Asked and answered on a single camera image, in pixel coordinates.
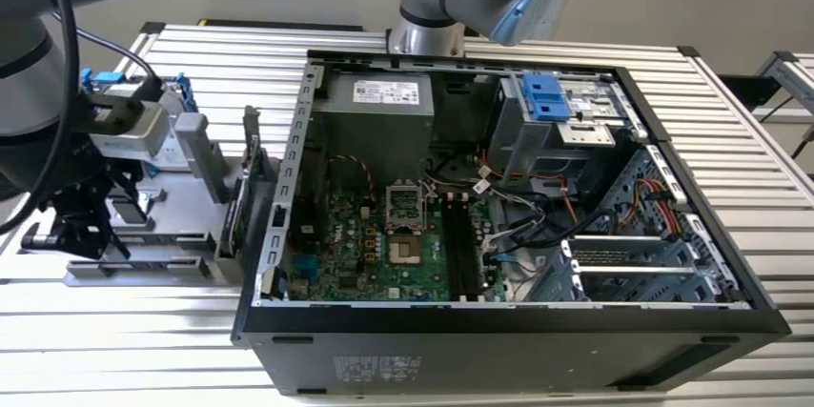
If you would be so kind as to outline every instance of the wall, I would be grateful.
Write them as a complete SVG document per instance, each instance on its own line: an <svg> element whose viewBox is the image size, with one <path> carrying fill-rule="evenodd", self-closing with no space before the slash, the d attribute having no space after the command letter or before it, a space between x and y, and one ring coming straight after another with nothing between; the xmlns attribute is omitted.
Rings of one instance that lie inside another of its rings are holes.
<svg viewBox="0 0 814 407"><path fill-rule="evenodd" d="M774 50L814 50L812 0L567 0L556 40L694 45L722 72Z"/></svg>

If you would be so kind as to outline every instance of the connector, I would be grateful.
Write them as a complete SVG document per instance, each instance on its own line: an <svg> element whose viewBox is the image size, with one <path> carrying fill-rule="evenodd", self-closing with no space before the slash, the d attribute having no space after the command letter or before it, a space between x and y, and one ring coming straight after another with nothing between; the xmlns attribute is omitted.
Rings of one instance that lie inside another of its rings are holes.
<svg viewBox="0 0 814 407"><path fill-rule="evenodd" d="M672 199L672 193L670 191L654 191L644 197L644 200L668 201L671 199Z"/></svg>

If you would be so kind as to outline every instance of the cable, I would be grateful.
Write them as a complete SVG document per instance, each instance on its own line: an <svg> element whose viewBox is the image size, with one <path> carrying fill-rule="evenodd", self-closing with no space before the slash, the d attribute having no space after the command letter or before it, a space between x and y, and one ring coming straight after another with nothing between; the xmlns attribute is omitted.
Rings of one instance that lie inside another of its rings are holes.
<svg viewBox="0 0 814 407"><path fill-rule="evenodd" d="M644 178L644 181L652 183L656 189L662 192L666 192L664 183L652 178ZM671 231L674 234L679 234L682 232L682 225L678 222L678 216L675 216L675 212L670 209L667 203L664 201L656 200L656 207L659 207L659 211L662 212L662 217L664 218L664 223L671 226Z"/></svg>
<svg viewBox="0 0 814 407"><path fill-rule="evenodd" d="M65 82L64 82L64 98L65 107L60 113L59 126L51 144L51 151L41 166L40 176L35 182L35 186L28 194L28 200L23 204L20 211L12 218L0 225L0 234L11 231L35 212L40 205L57 166L64 159L69 149L71 125L69 121L73 117L75 106L73 98L79 94L79 43L76 39L76 20L73 18L73 7L71 0L56 0L56 8L63 12L63 41L65 42Z"/></svg>
<svg viewBox="0 0 814 407"><path fill-rule="evenodd" d="M51 16L53 16L57 21L63 22L63 17L60 16L60 13L57 13L55 11L53 13L51 13ZM81 38L84 38L89 42L96 43L103 48L107 48L109 51L120 54L123 57L129 59L141 69L144 69L144 72L149 78L157 78L157 75L155 74L155 70L149 66L148 62L144 59L141 59L141 56L139 56L135 52L132 52L127 48L119 46L116 43L109 42L108 40L99 37L97 35L93 35L88 31L83 31L80 28L76 28L76 33L79 34L79 36Z"/></svg>
<svg viewBox="0 0 814 407"><path fill-rule="evenodd" d="M760 118L760 121L758 121L758 122L762 123L763 121L766 121L768 119L768 117L774 114L774 112L776 112L779 109L782 109L783 105L786 105L788 102L791 102L791 99L794 99L794 95L790 95L786 100L783 100L779 104L776 104L776 107L774 107L772 110L768 113L766 113L766 116L763 116Z"/></svg>
<svg viewBox="0 0 814 407"><path fill-rule="evenodd" d="M802 153L802 149L804 148L804 146L808 144L808 142L806 142L804 140L802 140L800 144L798 145L796 148L794 148L794 152L791 153L791 158L796 159L798 156Z"/></svg>
<svg viewBox="0 0 814 407"><path fill-rule="evenodd" d="M520 248L551 248L567 237L582 232L594 223L594 221L602 216L606 216L610 218L610 233L614 234L615 228L618 226L618 216L615 214L615 211L612 209L598 209L592 214L590 214L587 216L586 219L583 219L583 221L580 221L578 224L571 226L568 229L566 229L562 233L555 235L552 238L544 239L544 240L522 241L514 247L511 247L507 250L503 250L502 252L498 252L495 254L508 254L508 253L519 250Z"/></svg>
<svg viewBox="0 0 814 407"><path fill-rule="evenodd" d="M486 159L486 149L480 150L479 159L480 159L480 162L483 163L483 165L488 168L490 173L496 175L498 178L503 178L503 174L500 172L495 171L488 165L488 161ZM574 224L576 224L578 218L576 218L576 213L574 212L574 207L571 206L571 200L568 199L568 179L566 178L566 176L563 174L542 175L539 173L530 173L528 176L532 176L534 178L540 178L544 180L559 180L559 189L562 191L562 198L564 200L564 208L568 210L568 215L571 216L571 222Z"/></svg>
<svg viewBox="0 0 814 407"><path fill-rule="evenodd" d="M367 194L368 194L369 200L375 202L376 196L372 192L372 175L369 174L369 168L367 167L367 164L364 162L361 162L356 156L341 155L341 154L331 156L331 158L328 159L328 163L333 162L336 159L353 161L356 164L359 164L359 167L361 167L361 170L365 172L365 176L367 176Z"/></svg>

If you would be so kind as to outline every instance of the black cable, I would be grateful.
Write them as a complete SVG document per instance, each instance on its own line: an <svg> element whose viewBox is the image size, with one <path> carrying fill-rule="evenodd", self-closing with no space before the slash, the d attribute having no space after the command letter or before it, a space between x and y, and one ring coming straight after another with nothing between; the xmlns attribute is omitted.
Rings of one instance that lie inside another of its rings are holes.
<svg viewBox="0 0 814 407"><path fill-rule="evenodd" d="M55 11L53 13L51 13L51 15L56 18L57 21L63 22L63 17L60 16L60 13L57 13ZM93 35L88 31L83 31L80 28L76 28L76 33L79 34L79 36L81 38L84 38L89 42L96 43L101 47L107 48L109 51L120 54L123 57L129 59L141 69L144 69L144 72L147 73L148 78L157 78L157 75L155 74L155 70L152 69L152 66L141 58L141 56L139 56L139 54L136 54L135 52L132 52L127 48L121 47L116 43L113 43L113 42L105 40L104 38L99 37L97 35Z"/></svg>
<svg viewBox="0 0 814 407"><path fill-rule="evenodd" d="M758 121L759 123L762 123L763 121L766 121L768 119L768 117L774 114L774 112L776 112L779 109L783 108L783 105L786 105L788 102L791 102L791 99L794 99L794 96L788 96L788 98L786 100L783 100L779 104L776 104L776 107L772 108L772 110L766 113L766 116L763 116L760 118L760 121Z"/></svg>
<svg viewBox="0 0 814 407"><path fill-rule="evenodd" d="M791 153L791 158L796 159L798 156L802 153L802 149L804 148L804 146L808 144L808 142L806 142L804 140L802 140L800 144L798 145L796 148L794 148L794 152Z"/></svg>
<svg viewBox="0 0 814 407"><path fill-rule="evenodd" d="M556 246L556 244L568 236L582 232L600 216L607 216L610 218L610 233L615 234L615 228L618 226L618 216L615 214L615 211L611 209L599 209L592 214L590 214L586 219L583 219L579 223L576 223L552 238L544 240L523 241L518 243L514 247L495 254L507 254L519 250L520 248L551 248Z"/></svg>
<svg viewBox="0 0 814 407"><path fill-rule="evenodd" d="M65 42L65 82L64 82L64 98L65 107L60 114L59 126L53 137L51 151L45 158L45 163L41 167L40 176L35 182L35 186L28 194L28 200L23 204L23 208L12 218L0 225L0 234L11 231L35 212L40 205L45 193L49 191L51 180L57 166L69 151L71 124L75 106L73 98L79 94L79 43L76 39L76 20L73 18L73 7L71 0L56 0L56 8L63 13L63 41Z"/></svg>

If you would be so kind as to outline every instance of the label sticker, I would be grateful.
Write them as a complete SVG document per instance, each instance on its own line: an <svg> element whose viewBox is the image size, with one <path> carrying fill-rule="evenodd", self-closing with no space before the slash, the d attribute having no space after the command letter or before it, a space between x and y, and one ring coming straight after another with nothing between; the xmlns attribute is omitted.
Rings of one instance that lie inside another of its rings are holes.
<svg viewBox="0 0 814 407"><path fill-rule="evenodd" d="M419 367L420 356L333 356L336 378L343 383L415 381Z"/></svg>
<svg viewBox="0 0 814 407"><path fill-rule="evenodd" d="M480 166L480 169L478 169L478 175L480 175L480 178L488 178L488 175L492 174L492 170L488 168L488 166Z"/></svg>
<svg viewBox="0 0 814 407"><path fill-rule="evenodd" d="M486 178L482 178L480 181L478 181L472 186L472 190L475 190L478 194L482 194L486 190L488 190L490 186L492 186L492 184Z"/></svg>
<svg viewBox="0 0 814 407"><path fill-rule="evenodd" d="M572 100L568 104L571 106L571 110L574 112L590 112L591 106L588 102L583 102L582 100Z"/></svg>
<svg viewBox="0 0 814 407"><path fill-rule="evenodd" d="M359 80L353 83L353 102L418 105L419 83Z"/></svg>

